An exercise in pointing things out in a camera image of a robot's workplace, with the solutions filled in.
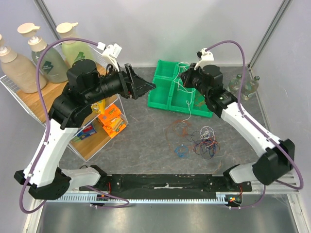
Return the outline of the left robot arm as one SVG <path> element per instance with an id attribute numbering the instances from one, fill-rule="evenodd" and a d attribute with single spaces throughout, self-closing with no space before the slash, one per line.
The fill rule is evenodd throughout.
<path id="1" fill-rule="evenodd" d="M 56 200 L 69 189 L 88 185 L 96 191 L 105 189 L 107 174 L 96 165 L 76 170 L 59 168 L 68 143 L 92 113 L 92 104 L 117 94 L 136 100 L 156 88 L 137 75 L 130 64 L 124 70 L 112 68 L 101 75 L 94 61 L 79 60 L 67 71 L 67 77 L 64 90 L 48 112 L 42 146 L 29 165 L 14 174 L 19 184 L 29 186 L 29 194 L 37 200 Z"/>

